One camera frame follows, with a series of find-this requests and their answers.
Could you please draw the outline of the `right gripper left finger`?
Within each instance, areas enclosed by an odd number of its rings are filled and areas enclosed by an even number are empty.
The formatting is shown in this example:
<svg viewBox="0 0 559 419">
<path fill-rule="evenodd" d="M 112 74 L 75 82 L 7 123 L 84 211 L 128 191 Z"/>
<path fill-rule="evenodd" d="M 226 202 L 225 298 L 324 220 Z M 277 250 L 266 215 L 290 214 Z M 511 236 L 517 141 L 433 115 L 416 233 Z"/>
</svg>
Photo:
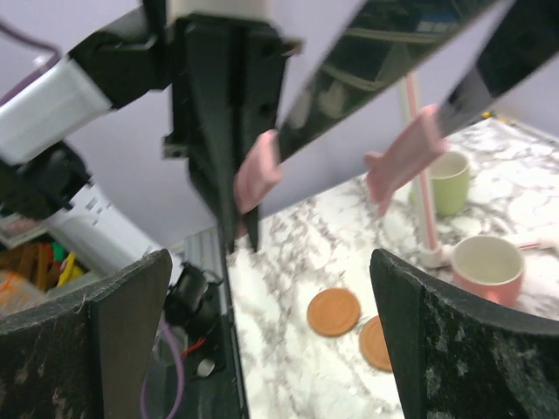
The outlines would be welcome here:
<svg viewBox="0 0 559 419">
<path fill-rule="evenodd" d="M 1 320 L 3 418 L 137 418 L 168 290 L 166 250 Z"/>
</svg>

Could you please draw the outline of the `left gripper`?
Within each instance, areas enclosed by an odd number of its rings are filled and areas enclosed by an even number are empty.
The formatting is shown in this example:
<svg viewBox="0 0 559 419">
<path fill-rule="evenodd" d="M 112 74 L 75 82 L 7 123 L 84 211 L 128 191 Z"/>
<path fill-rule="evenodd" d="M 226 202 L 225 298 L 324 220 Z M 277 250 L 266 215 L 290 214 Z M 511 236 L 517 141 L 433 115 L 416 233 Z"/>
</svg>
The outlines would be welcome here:
<svg viewBox="0 0 559 419">
<path fill-rule="evenodd" d="M 257 137 L 275 126 L 286 62 L 300 48 L 261 21 L 192 14 L 172 25 L 168 139 L 185 147 L 190 180 L 229 253 L 239 226 L 259 241 L 259 213 L 241 215 L 235 176 Z"/>
</svg>

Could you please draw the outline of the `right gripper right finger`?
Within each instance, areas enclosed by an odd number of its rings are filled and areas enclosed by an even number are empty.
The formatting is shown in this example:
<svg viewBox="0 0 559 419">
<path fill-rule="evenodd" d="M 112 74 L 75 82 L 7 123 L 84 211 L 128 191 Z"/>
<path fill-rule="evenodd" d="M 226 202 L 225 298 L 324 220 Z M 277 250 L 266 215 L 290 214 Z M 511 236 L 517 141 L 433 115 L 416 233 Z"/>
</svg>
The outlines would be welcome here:
<svg viewBox="0 0 559 419">
<path fill-rule="evenodd" d="M 558 324 L 434 278 L 384 249 L 369 273 L 406 418 L 556 418 Z"/>
</svg>

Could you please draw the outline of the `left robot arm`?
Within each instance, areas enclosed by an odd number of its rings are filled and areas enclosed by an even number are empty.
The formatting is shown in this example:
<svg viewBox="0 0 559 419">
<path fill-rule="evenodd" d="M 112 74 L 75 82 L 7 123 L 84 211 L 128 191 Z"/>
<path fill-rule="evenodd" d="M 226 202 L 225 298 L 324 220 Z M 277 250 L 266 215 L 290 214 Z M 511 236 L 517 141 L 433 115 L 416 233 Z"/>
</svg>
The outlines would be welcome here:
<svg viewBox="0 0 559 419">
<path fill-rule="evenodd" d="M 167 158 L 190 180 L 232 251 L 240 225 L 258 242 L 259 215 L 235 183 L 258 135 L 276 121 L 293 41 L 268 1 L 140 1 L 69 52 L 53 51 L 1 103 L 1 201 L 41 223 L 87 267 L 113 273 L 158 244 L 127 219 L 68 138 L 148 93 L 169 91 Z"/>
</svg>

